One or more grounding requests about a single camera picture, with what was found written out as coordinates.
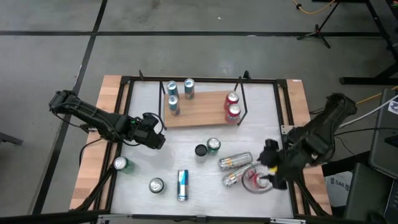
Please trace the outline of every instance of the soda can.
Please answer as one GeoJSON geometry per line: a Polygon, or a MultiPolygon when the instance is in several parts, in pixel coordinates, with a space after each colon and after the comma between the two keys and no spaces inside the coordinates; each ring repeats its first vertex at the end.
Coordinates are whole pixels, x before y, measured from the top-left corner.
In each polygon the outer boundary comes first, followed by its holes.
{"type": "Polygon", "coordinates": [[[238,183],[242,176],[245,174],[245,178],[250,179],[254,174],[256,174],[256,168],[253,164],[246,164],[241,168],[232,171],[231,173],[223,177],[223,183],[225,187],[231,187],[233,184],[238,183]]]}
{"type": "Polygon", "coordinates": [[[185,97],[188,100],[192,100],[195,97],[195,81],[191,78],[187,78],[184,82],[185,97]]]}
{"type": "Polygon", "coordinates": [[[204,163],[207,159],[207,148],[205,145],[197,145],[195,148],[195,160],[198,163],[204,163]]]}
{"type": "Polygon", "coordinates": [[[253,181],[254,181],[254,186],[256,186],[259,189],[264,189],[266,188],[270,182],[268,179],[262,179],[261,177],[264,177],[265,174],[263,173],[257,173],[254,175],[253,177],[253,181]]]}
{"type": "Polygon", "coordinates": [[[216,155],[220,147],[221,147],[221,142],[217,138],[209,138],[209,140],[207,140],[208,154],[213,156],[216,155]]]}
{"type": "Polygon", "coordinates": [[[188,170],[178,170],[177,178],[177,200],[188,200],[188,170]]]}
{"type": "Polygon", "coordinates": [[[125,174],[131,174],[134,170],[134,163],[124,156],[117,157],[113,162],[113,166],[116,170],[125,174]]]}
{"type": "Polygon", "coordinates": [[[239,95],[235,91],[231,91],[226,95],[224,102],[224,110],[228,110],[231,104],[236,104],[239,102],[239,95]]]}
{"type": "Polygon", "coordinates": [[[234,167],[240,167],[253,162],[253,157],[250,152],[242,152],[233,156],[221,158],[218,165],[221,170],[226,170],[234,167]]]}
{"type": "Polygon", "coordinates": [[[176,96],[178,99],[180,98],[178,95],[177,83],[175,81],[169,81],[167,83],[167,94],[169,94],[169,96],[176,96]]]}
{"type": "Polygon", "coordinates": [[[169,108],[172,115],[177,116],[180,114],[180,103],[178,103],[178,98],[174,95],[169,96],[169,108]]]}
{"type": "Polygon", "coordinates": [[[154,194],[159,194],[164,192],[166,185],[164,184],[163,180],[160,178],[153,178],[149,182],[149,190],[154,194]]]}
{"type": "Polygon", "coordinates": [[[239,121],[240,117],[241,117],[241,109],[239,108],[239,105],[237,104],[230,105],[228,111],[225,114],[225,120],[228,123],[234,124],[239,121]]]}

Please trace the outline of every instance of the white table surface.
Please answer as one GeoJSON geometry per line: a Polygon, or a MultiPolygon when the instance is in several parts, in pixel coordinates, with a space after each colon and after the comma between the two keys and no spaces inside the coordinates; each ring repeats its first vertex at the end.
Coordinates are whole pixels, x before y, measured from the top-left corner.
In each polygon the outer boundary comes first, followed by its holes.
{"type": "MultiPolygon", "coordinates": [[[[196,83],[195,91],[233,90],[234,85],[196,83]]],[[[178,90],[183,93],[182,84],[178,85],[178,90]]],[[[133,161],[136,170],[129,175],[118,173],[111,213],[292,218],[288,190],[273,189],[266,194],[254,195],[241,183],[227,189],[221,181],[231,170],[220,171],[218,159],[250,151],[256,160],[267,138],[275,139],[281,146],[273,85],[247,83],[244,91],[249,113],[240,126],[169,128],[163,132],[166,142],[160,150],[123,145],[121,155],[133,161]],[[205,163],[197,164],[195,146],[206,144],[210,137],[221,141],[220,151],[216,156],[209,156],[205,163]],[[189,170],[189,199],[184,202],[177,201],[178,169],[189,170]],[[167,189],[163,194],[149,191],[149,181],[154,177],[160,177],[166,183],[167,189]]],[[[242,96],[240,86],[237,92],[242,96]]],[[[159,82],[134,82],[129,115],[157,114],[158,100],[159,82]]],[[[239,105],[244,108],[242,98],[239,105]]],[[[155,130],[160,131],[159,124],[155,130]]]]}

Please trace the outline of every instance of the blue can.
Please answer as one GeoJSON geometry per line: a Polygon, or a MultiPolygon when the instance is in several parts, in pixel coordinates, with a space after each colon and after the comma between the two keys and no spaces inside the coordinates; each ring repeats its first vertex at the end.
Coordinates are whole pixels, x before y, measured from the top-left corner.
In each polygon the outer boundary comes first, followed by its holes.
{"type": "Polygon", "coordinates": [[[195,96],[195,81],[191,78],[186,79],[184,82],[184,89],[186,99],[192,100],[195,96]]]}
{"type": "Polygon", "coordinates": [[[176,96],[169,96],[169,108],[172,115],[177,116],[180,114],[180,103],[176,96]]]}
{"type": "Polygon", "coordinates": [[[188,200],[188,170],[178,170],[177,178],[177,200],[188,200]]]}
{"type": "Polygon", "coordinates": [[[169,96],[176,96],[178,99],[180,96],[178,95],[177,83],[175,81],[169,81],[167,83],[167,93],[169,96]]]}

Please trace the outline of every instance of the white cable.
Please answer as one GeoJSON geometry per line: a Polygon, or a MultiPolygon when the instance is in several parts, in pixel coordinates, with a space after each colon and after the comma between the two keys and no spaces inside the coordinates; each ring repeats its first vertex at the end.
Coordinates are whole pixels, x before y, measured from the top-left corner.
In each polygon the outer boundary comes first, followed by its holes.
{"type": "Polygon", "coordinates": [[[383,103],[381,106],[379,106],[378,108],[376,108],[376,109],[370,111],[369,113],[367,113],[367,114],[365,114],[365,115],[362,115],[362,116],[360,116],[360,117],[358,117],[358,118],[356,118],[356,119],[354,119],[354,120],[352,120],[352,121],[348,121],[347,123],[344,123],[344,124],[340,125],[339,128],[343,128],[344,126],[347,126],[347,125],[349,125],[349,124],[352,124],[352,123],[354,123],[354,122],[357,122],[357,121],[359,121],[359,120],[361,120],[361,119],[363,119],[363,118],[369,116],[370,114],[373,114],[374,112],[378,111],[378,110],[381,109],[383,106],[386,106],[387,104],[389,104],[391,101],[393,101],[393,100],[396,99],[396,98],[398,98],[398,95],[394,96],[394,97],[391,98],[389,101],[383,103]]]}

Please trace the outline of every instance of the concrete floor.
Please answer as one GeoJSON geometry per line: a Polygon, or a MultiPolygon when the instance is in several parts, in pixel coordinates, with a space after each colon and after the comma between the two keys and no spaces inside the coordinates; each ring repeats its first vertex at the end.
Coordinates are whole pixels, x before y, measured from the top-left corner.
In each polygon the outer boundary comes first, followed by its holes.
{"type": "MultiPolygon", "coordinates": [[[[91,31],[100,0],[0,0],[0,30],[91,31]]],[[[323,3],[302,0],[312,11],[323,3]]],[[[396,22],[384,1],[373,1],[386,29],[396,22]]],[[[328,11],[314,16],[292,1],[261,0],[109,0],[100,30],[222,30],[305,32],[328,11]]],[[[376,32],[365,5],[342,3],[325,26],[327,32],[376,32]]],[[[0,131],[24,140],[22,146],[0,144],[0,216],[30,212],[32,199],[49,159],[60,121],[48,112],[57,90],[72,89],[89,37],[0,36],[0,131]]],[[[310,110],[325,97],[342,92],[354,100],[379,93],[384,86],[342,86],[338,77],[371,77],[393,59],[380,38],[328,37],[300,42],[294,37],[97,37],[80,90],[95,104],[103,75],[237,77],[302,79],[310,110]]],[[[379,104],[363,104],[363,114],[379,104]]],[[[375,118],[350,129],[373,127],[375,118]]],[[[355,152],[369,149],[372,132],[343,136],[355,152]]],[[[86,134],[70,127],[44,206],[44,213],[68,210],[78,173],[78,153],[86,134]]],[[[337,143],[335,159],[350,154],[337,143]]]]}

